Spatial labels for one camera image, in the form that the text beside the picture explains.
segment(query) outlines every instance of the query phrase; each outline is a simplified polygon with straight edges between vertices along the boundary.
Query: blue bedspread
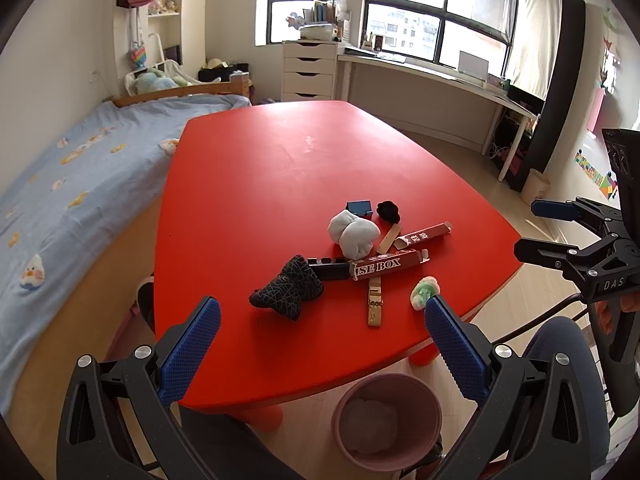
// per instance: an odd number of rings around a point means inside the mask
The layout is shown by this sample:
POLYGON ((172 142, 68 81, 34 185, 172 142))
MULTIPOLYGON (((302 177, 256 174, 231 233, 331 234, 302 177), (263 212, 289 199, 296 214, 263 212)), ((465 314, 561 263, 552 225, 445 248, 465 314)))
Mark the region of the blue bedspread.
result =
POLYGON ((196 116, 249 106, 197 95, 98 106, 0 198, 0 412, 40 334, 87 270, 164 189, 172 149, 196 116))

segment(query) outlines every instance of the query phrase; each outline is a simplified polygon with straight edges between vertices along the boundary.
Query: human hand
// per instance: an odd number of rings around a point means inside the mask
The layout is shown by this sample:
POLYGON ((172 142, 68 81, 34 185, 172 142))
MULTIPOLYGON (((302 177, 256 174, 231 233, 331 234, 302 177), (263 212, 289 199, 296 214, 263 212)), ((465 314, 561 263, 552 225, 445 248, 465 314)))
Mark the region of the human hand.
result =
MULTIPOLYGON (((620 298, 620 310, 622 312, 638 312, 640 311, 640 290, 625 294, 620 298)), ((596 313, 598 314, 598 325, 606 334, 611 334, 613 325, 611 323, 611 309, 606 301, 596 303, 596 313)))

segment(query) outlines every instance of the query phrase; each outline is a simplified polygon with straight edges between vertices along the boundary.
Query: red table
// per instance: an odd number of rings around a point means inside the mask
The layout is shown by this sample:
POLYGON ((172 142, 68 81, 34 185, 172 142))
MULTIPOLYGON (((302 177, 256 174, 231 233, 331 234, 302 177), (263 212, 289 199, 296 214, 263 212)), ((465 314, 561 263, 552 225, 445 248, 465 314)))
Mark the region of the red table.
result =
MULTIPOLYGON (((374 213, 382 236, 388 224, 374 213)), ((222 326, 183 405, 274 426, 280 402, 356 380, 428 344, 409 294, 436 276, 461 317, 520 268, 517 232, 469 184, 391 126, 345 102, 258 106, 192 119, 169 172, 156 248, 156 330, 204 295, 222 326), (431 261, 382 277, 382 327, 367 326, 367 281, 326 282, 297 322, 249 304, 295 254, 340 256, 326 228, 347 201, 395 202, 402 232, 449 221, 431 261)), ((435 356, 422 350, 416 362, 435 356)))

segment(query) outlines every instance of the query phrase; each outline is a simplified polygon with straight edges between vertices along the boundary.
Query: black cable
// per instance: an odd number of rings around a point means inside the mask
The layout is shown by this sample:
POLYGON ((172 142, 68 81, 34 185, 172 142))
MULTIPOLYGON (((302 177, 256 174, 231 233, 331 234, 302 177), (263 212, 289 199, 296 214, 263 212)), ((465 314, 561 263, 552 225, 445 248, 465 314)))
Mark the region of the black cable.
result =
POLYGON ((572 303, 575 303, 576 301, 582 301, 582 299, 583 299, 582 294, 579 294, 579 293, 572 294, 564 298, 564 300, 562 300, 556 306, 550 308, 544 314, 542 314, 541 316, 538 316, 533 321, 529 321, 526 325, 521 326, 519 329, 514 330, 511 333, 508 333, 506 336, 503 336, 500 339, 497 339, 496 341, 493 341, 492 345, 499 345, 499 344, 505 343, 507 341, 510 341, 511 339, 516 338, 519 335, 524 334, 525 332, 528 332, 532 328, 538 326, 540 323, 544 323, 550 317, 555 316, 558 312, 567 308, 572 303))
POLYGON ((580 314, 578 314, 577 316, 573 316, 571 319, 574 321, 578 321, 581 317, 586 316, 589 313, 589 309, 585 308, 580 314))

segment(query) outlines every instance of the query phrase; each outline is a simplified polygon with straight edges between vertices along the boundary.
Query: wooden bed frame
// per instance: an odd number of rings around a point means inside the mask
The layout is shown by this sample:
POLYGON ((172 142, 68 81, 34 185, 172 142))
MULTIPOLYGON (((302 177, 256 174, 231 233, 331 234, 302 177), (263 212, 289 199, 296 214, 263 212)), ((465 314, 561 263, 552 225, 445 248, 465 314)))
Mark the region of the wooden bed frame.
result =
MULTIPOLYGON (((230 79, 229 83, 181 87, 113 101, 124 107, 203 93, 248 98, 249 75, 230 79)), ((56 478, 60 414, 76 360, 83 354, 91 354, 98 361, 105 359, 123 320, 130 315, 137 284, 153 272, 161 202, 162 197, 150 204, 98 257, 40 336, 20 375, 5 419, 22 451, 46 480, 56 478)))
POLYGON ((153 101, 155 99, 163 99, 165 97, 185 97, 194 94, 235 94, 249 98, 249 74, 232 75, 228 83, 206 83, 202 85, 181 86, 180 88, 172 88, 170 90, 161 90, 159 92, 149 92, 142 95, 131 95, 120 98, 112 98, 113 103, 122 108, 137 103, 153 101))

